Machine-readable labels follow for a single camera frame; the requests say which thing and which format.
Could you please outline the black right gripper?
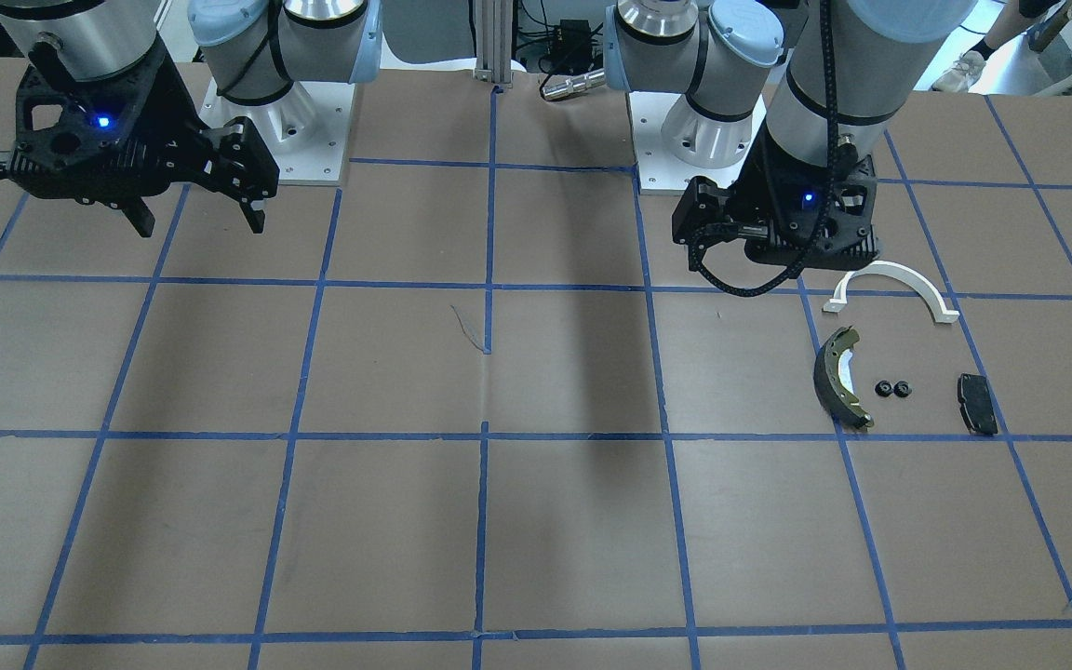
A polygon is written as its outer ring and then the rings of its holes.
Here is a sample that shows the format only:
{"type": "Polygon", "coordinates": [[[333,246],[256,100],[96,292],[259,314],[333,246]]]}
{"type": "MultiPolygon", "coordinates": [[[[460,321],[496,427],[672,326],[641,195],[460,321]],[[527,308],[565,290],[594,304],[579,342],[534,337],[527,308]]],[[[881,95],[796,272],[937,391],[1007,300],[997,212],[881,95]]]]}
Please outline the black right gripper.
{"type": "Polygon", "coordinates": [[[157,38],[139,60],[106,79],[76,81],[54,46],[38,39],[16,95],[16,139],[8,177],[46,199],[116,203],[142,238],[157,218],[144,196],[196,181],[229,196],[252,233],[280,168],[254,119],[208,128],[157,38]]]}

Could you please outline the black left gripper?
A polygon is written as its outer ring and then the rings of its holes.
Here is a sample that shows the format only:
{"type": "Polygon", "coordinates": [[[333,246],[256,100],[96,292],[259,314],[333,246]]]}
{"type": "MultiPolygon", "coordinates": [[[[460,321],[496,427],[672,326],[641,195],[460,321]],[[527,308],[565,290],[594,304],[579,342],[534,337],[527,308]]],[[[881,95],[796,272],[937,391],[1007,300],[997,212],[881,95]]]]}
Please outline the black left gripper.
{"type": "MultiPolygon", "coordinates": [[[[684,245],[691,272],[709,272],[708,250],[739,238],[740,224],[763,224],[766,238],[750,240],[753,262],[788,264],[809,240],[825,200],[828,170],[792,157],[758,132],[736,181],[719,185],[703,175],[685,183],[671,217],[672,240],[684,245]]],[[[805,260],[817,270],[858,271],[877,260],[880,244],[872,225],[879,182],[875,158],[854,144],[837,148],[837,181],[824,229],[805,260]]]]}

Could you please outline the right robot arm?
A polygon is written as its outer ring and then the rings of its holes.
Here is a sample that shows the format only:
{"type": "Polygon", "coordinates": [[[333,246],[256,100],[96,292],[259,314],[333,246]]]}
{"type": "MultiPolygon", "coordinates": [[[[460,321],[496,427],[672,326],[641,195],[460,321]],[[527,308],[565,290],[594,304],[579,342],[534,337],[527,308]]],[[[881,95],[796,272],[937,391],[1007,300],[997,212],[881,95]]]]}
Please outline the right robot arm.
{"type": "Polygon", "coordinates": [[[143,237],[175,183],[260,233],[282,178],[334,182],[341,106],[384,47],[379,1],[0,1],[0,25],[27,59],[0,180],[143,237]]]}

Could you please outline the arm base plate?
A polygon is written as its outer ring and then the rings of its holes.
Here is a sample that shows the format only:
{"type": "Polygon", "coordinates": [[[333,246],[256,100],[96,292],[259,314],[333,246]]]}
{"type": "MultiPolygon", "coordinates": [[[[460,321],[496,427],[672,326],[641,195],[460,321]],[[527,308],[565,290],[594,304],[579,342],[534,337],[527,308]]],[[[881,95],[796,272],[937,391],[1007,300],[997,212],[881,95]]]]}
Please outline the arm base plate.
{"type": "Polygon", "coordinates": [[[730,185],[766,114],[762,95],[736,122],[698,114],[682,94],[632,92],[628,101],[637,172],[646,194],[682,194],[694,177],[730,185]]]}
{"type": "Polygon", "coordinates": [[[356,92],[354,84],[297,81],[280,100],[244,107],[218,95],[215,81],[209,81],[200,118],[209,126],[251,119],[280,168],[282,185],[341,185],[356,92]]]}

